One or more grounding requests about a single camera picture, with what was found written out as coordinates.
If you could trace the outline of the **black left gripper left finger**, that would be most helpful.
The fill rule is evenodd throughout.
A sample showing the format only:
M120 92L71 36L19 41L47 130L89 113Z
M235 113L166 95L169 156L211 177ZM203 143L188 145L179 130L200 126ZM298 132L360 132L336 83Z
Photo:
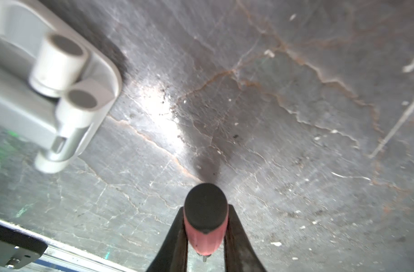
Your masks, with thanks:
M147 272L186 272L188 239L184 227L184 209L181 207Z

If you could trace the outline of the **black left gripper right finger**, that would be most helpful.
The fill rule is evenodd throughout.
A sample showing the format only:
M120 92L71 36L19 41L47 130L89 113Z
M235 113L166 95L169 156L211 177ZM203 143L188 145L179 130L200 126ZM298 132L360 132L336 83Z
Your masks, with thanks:
M254 252L233 205L228 205L228 224L224 238L226 272L266 272Z

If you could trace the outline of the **red handled screwdriver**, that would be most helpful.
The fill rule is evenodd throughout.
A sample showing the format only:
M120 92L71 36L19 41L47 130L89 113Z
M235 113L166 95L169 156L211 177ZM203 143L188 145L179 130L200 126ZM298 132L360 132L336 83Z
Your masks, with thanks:
M205 262L225 238L229 215L227 198L216 185L199 184L187 194L183 215L188 242Z

